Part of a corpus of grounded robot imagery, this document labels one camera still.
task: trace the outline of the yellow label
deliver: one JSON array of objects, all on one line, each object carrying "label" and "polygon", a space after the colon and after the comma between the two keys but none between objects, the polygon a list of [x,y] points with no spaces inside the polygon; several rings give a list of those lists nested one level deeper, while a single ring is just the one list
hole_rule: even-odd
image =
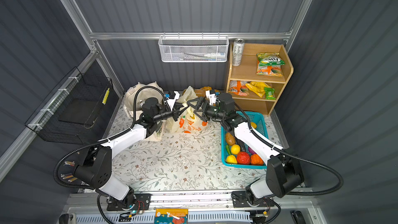
[{"label": "yellow label", "polygon": [[108,90],[106,91],[105,95],[103,96],[103,99],[102,99],[102,104],[104,104],[104,105],[105,105],[105,103],[106,103],[106,100],[108,99],[108,95],[109,95],[109,88],[108,88]]},{"label": "yellow label", "polygon": [[175,217],[185,217],[188,215],[188,210],[187,209],[181,209],[181,208],[157,208],[156,209],[156,216],[162,216],[164,215],[168,216],[175,216]]}]

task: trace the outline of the black wire mesh basket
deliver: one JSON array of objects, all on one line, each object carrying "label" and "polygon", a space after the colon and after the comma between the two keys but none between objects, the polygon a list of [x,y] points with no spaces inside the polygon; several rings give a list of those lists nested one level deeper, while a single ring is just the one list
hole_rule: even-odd
[{"label": "black wire mesh basket", "polygon": [[71,82],[58,89],[56,97],[43,109],[38,107],[25,126],[48,142],[96,142],[102,139],[117,102],[112,80],[82,73],[69,79]]}]

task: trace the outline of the silver can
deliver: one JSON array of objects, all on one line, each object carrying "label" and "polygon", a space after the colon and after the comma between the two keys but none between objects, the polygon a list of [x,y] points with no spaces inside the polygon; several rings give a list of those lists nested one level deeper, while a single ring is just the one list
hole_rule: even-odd
[{"label": "silver can", "polygon": [[232,65],[239,66],[242,60],[243,47],[245,46],[245,40],[237,38],[234,41],[234,47],[232,48]]}]

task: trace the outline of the white plastic bag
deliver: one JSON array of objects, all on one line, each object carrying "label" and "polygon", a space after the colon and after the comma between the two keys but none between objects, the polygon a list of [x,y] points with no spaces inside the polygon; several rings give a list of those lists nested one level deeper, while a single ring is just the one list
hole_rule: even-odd
[{"label": "white plastic bag", "polygon": [[[177,100],[178,103],[182,103],[184,107],[187,107],[187,101],[196,99],[196,93],[191,86],[187,88],[185,93]],[[166,121],[166,128],[170,132],[185,132],[185,133],[197,133],[201,132],[206,126],[207,122],[202,121],[193,113],[193,108],[189,107],[179,117],[178,121],[169,118]]]},{"label": "white plastic bag", "polygon": [[[129,117],[131,119],[134,114],[134,112],[133,112],[134,97],[135,97],[138,89],[140,89],[141,87],[144,87],[144,86],[156,87],[163,92],[162,88],[159,87],[156,82],[152,82],[148,85],[141,84],[138,82],[138,84],[135,85],[134,87],[130,87],[125,94],[125,103],[124,103],[123,109],[126,112],[127,117]],[[148,99],[150,97],[157,98],[159,103],[162,103],[162,101],[163,101],[162,95],[157,90],[152,89],[152,88],[146,88],[146,89],[141,90],[137,96],[136,115],[135,115],[136,120],[138,120],[138,118],[140,117],[140,115],[142,113],[142,110],[139,107],[140,101],[145,101],[146,99]],[[165,126],[165,121],[163,121],[162,126],[159,130],[155,131],[151,136],[145,138],[144,140],[145,141],[161,141],[163,132],[164,132],[164,126]]]}]

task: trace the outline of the colorful card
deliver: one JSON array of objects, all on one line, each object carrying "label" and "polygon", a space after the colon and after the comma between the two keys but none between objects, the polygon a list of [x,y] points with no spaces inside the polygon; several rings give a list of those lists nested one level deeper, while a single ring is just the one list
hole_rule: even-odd
[{"label": "colorful card", "polygon": [[155,224],[186,224],[188,210],[180,208],[157,208]]}]

